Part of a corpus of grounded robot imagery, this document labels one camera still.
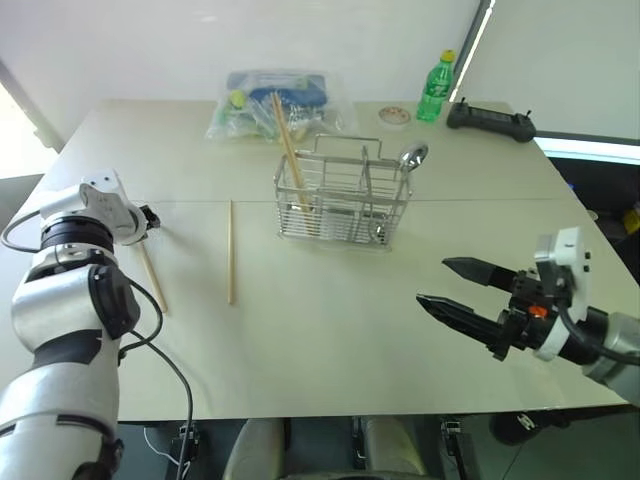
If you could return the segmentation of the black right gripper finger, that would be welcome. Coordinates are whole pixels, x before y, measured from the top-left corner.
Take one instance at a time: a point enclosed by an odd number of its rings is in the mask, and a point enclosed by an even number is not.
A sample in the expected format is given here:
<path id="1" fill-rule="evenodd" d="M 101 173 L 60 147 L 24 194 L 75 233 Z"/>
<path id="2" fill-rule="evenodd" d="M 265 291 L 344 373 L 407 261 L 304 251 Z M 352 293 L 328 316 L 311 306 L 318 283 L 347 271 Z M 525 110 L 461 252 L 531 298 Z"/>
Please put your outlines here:
<path id="1" fill-rule="evenodd" d="M 442 263 L 473 283 L 511 292 L 517 272 L 473 257 L 449 257 Z"/>
<path id="2" fill-rule="evenodd" d="M 437 321 L 482 343 L 488 349 L 494 347 L 499 340 L 502 327 L 465 305 L 449 298 L 426 294 L 417 294 L 416 300 Z"/>

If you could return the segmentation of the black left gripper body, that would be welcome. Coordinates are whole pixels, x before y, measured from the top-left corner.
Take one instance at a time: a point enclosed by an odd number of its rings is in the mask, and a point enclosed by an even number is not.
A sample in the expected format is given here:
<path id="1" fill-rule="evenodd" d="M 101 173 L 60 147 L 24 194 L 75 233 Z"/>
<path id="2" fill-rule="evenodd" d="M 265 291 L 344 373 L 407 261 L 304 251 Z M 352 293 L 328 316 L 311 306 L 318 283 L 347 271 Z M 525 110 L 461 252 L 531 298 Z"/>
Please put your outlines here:
<path id="1" fill-rule="evenodd" d="M 136 220 L 139 231 L 157 229 L 161 226 L 160 218 L 147 204 L 136 207 Z"/>

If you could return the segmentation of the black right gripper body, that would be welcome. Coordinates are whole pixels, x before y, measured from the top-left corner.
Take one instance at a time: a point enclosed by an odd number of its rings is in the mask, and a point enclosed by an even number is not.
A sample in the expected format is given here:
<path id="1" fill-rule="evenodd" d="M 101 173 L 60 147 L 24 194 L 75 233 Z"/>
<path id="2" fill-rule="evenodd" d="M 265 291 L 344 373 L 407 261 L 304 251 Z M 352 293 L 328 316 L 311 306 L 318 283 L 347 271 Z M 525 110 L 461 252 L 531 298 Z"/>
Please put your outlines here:
<path id="1" fill-rule="evenodd" d="M 498 316 L 497 340 L 490 344 L 493 357 L 503 361 L 511 348 L 539 349 L 557 313 L 550 297 L 544 295 L 542 283 L 529 271 L 518 271 L 509 285 L 511 297 Z"/>

